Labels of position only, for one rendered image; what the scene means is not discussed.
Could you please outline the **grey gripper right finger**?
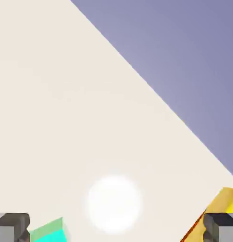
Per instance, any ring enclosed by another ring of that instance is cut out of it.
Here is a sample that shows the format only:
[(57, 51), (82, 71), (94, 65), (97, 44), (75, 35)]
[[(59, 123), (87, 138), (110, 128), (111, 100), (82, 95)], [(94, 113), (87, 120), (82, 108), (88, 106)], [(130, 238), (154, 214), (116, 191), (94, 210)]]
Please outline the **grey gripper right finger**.
[(203, 242), (233, 242), (233, 213), (205, 213)]

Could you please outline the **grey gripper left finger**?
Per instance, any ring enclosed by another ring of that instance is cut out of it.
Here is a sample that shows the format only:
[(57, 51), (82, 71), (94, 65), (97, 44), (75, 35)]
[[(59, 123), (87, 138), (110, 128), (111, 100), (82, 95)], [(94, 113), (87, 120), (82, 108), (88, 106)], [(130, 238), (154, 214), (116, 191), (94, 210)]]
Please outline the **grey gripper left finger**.
[(0, 213), (0, 242), (30, 242), (28, 213)]

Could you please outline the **small cyan cube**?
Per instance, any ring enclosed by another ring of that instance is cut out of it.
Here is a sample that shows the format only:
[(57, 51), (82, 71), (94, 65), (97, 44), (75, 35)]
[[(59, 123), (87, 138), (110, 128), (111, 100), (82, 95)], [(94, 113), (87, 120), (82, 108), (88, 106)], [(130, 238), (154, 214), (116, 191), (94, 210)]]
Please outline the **small cyan cube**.
[(30, 231), (30, 242), (70, 242), (64, 229), (63, 217)]

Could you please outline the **large yellow box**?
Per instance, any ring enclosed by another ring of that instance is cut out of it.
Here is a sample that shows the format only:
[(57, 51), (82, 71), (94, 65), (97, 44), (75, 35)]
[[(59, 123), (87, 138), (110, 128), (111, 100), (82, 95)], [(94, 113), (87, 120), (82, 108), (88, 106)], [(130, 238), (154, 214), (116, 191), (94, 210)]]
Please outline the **large yellow box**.
[(233, 188), (223, 187), (220, 190), (180, 242), (203, 242), (203, 233), (205, 231), (203, 224), (204, 214), (221, 212), (233, 213)]

